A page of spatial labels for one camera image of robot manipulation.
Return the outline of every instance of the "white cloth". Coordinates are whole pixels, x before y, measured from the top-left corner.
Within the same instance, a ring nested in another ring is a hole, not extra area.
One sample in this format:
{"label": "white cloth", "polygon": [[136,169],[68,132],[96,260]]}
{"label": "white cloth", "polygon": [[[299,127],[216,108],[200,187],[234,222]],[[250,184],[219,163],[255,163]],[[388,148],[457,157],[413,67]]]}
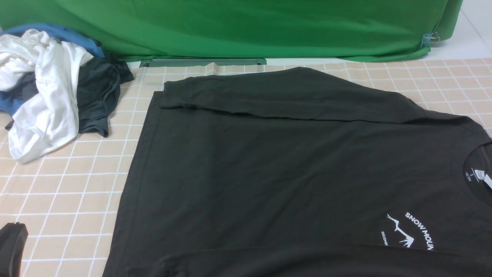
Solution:
{"label": "white cloth", "polygon": [[39,91],[13,115],[8,141],[10,154],[19,163],[39,158],[77,136],[79,67],[90,59],[83,47],[57,43],[34,29],[22,37],[0,36],[0,83],[12,87],[23,73],[34,71]]}

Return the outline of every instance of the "pile of clothes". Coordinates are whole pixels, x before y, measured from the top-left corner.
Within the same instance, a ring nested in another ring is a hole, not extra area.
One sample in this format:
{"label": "pile of clothes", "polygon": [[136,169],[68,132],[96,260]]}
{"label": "pile of clothes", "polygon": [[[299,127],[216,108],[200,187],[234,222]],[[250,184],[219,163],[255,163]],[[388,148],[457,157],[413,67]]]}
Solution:
{"label": "pile of clothes", "polygon": [[107,137],[120,85],[133,79],[98,41],[66,27],[29,24],[0,33],[0,110],[13,119],[6,126],[10,154],[24,164],[78,133]]}

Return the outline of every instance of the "green fabric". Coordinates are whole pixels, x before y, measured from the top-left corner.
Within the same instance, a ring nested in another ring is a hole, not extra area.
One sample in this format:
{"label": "green fabric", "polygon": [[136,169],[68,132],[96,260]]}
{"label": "green fabric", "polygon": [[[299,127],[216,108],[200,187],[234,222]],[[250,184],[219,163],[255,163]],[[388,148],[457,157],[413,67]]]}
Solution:
{"label": "green fabric", "polygon": [[73,28],[129,60],[345,57],[414,59],[422,36],[452,34],[462,0],[16,0],[0,26]]}

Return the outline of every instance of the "binder clip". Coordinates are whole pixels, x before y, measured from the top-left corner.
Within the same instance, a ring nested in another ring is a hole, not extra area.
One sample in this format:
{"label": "binder clip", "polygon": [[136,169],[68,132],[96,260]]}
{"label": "binder clip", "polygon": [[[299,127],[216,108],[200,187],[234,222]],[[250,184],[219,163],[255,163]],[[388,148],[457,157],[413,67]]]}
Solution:
{"label": "binder clip", "polygon": [[426,47],[430,46],[431,42],[438,43],[441,41],[441,38],[439,37],[439,34],[437,32],[434,32],[432,34],[424,34],[422,37],[422,43],[420,44],[420,47]]}

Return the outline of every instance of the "blue cloth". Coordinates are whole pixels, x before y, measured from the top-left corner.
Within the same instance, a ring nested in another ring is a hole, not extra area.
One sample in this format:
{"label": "blue cloth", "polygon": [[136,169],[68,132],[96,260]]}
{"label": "blue cloth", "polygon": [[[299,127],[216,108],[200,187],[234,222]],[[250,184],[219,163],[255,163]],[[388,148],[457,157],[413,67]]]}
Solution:
{"label": "blue cloth", "polygon": [[0,35],[15,35],[22,36],[25,31],[29,29],[36,29],[40,32],[45,31],[50,37],[58,38],[64,41],[72,42],[84,47],[87,52],[91,53],[95,57],[104,58],[101,47],[97,46],[95,40],[86,37],[70,28],[63,27],[51,23],[33,23],[26,24],[6,30]]}
{"label": "blue cloth", "polygon": [[0,110],[6,111],[10,117],[14,115],[19,107],[24,103],[24,99],[12,98],[5,93],[0,93]]}

